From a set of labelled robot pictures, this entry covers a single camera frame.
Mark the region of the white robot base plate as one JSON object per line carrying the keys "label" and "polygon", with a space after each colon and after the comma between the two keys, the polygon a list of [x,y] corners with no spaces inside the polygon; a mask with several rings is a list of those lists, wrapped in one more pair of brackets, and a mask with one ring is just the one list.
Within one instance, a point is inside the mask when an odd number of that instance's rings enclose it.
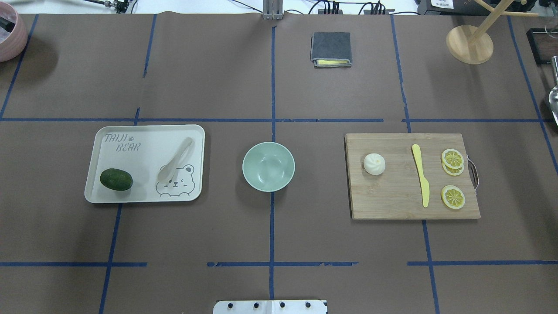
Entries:
{"label": "white robot base plate", "polygon": [[326,300],[221,300],[214,314],[327,314]]}

